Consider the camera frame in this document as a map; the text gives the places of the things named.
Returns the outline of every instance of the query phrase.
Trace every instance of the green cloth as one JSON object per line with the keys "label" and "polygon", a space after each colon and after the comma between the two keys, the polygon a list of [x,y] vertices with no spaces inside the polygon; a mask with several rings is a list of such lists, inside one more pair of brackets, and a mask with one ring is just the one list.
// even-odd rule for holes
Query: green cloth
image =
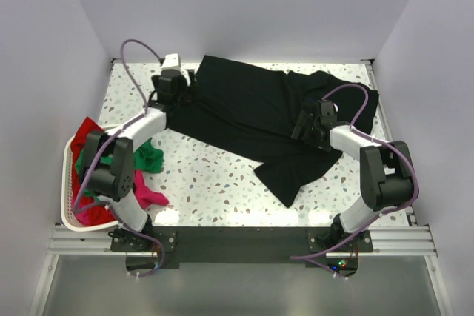
{"label": "green cloth", "polygon": [[[84,150],[79,154],[75,165],[77,174],[79,174],[81,168],[83,152]],[[112,164],[112,157],[101,157],[101,162]],[[163,167],[163,151],[151,145],[151,138],[133,153],[133,167],[134,170],[141,170],[147,173],[160,173]],[[85,190],[84,196],[96,198],[96,194],[88,189]]]}

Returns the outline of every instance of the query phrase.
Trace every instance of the white terrazzo surface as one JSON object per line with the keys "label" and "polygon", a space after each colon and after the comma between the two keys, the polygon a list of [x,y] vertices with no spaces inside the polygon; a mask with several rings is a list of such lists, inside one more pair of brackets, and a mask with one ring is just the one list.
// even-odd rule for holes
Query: white terrazzo surface
{"label": "white terrazzo surface", "polygon": [[[371,87],[363,64],[255,63],[269,70],[292,70],[311,74],[327,71],[345,81]],[[198,63],[183,69],[198,69]],[[150,76],[160,72],[157,64],[130,64],[146,94],[153,90]],[[113,67],[99,124],[122,123],[142,108],[141,98],[123,66]],[[373,134],[385,138],[374,118]],[[149,213],[155,225],[175,226],[329,226],[333,216],[347,209],[359,194],[358,162],[347,155],[326,175],[303,186],[287,209],[253,174],[260,163],[212,147],[181,133],[165,130],[153,136],[152,145],[164,151],[160,174],[145,174],[152,190],[163,192],[167,207],[155,206]],[[384,216],[373,226],[408,226],[405,212]]]}

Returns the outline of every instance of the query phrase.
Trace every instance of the black cloth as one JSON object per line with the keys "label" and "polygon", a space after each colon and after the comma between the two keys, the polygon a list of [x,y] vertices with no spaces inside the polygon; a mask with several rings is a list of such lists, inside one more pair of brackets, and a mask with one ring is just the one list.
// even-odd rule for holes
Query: black cloth
{"label": "black cloth", "polygon": [[[286,207],[301,186],[320,178],[341,157],[340,151],[322,151],[291,134],[303,106],[346,81],[322,71],[286,74],[212,56],[204,57],[196,80],[200,99],[176,109],[168,127],[262,162],[255,174]],[[355,126],[370,132],[378,93],[361,85],[369,102]],[[338,120],[351,121],[364,94],[347,88],[330,100],[338,105]]]}

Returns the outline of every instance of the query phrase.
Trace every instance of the laundry basket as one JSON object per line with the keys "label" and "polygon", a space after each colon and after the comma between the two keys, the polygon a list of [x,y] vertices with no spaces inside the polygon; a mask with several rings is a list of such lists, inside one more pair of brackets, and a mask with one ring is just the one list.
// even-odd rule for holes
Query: laundry basket
{"label": "laundry basket", "polygon": [[[110,130],[117,125],[103,127],[104,131]],[[73,152],[71,151],[71,142],[74,136],[67,142],[64,148],[64,159],[62,163],[62,188],[61,188],[61,219],[62,223],[70,230],[76,232],[98,231],[117,226],[117,221],[111,221],[95,226],[84,226],[77,221],[72,211],[71,203],[73,201],[73,187],[71,181],[71,171],[73,167]]]}

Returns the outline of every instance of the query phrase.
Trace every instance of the white wall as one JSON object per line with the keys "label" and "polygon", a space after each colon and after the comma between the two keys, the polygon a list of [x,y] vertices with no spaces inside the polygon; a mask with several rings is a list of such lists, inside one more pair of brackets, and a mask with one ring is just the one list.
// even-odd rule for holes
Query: white wall
{"label": "white wall", "polygon": [[[408,0],[81,0],[110,56],[124,38],[199,60],[375,58]],[[130,46],[129,58],[149,61]]]}
{"label": "white wall", "polygon": [[62,150],[99,113],[109,60],[79,0],[0,9],[0,315],[26,315],[59,211]]}
{"label": "white wall", "polygon": [[474,314],[473,0],[411,0],[375,61],[390,126],[410,146],[457,315]]}

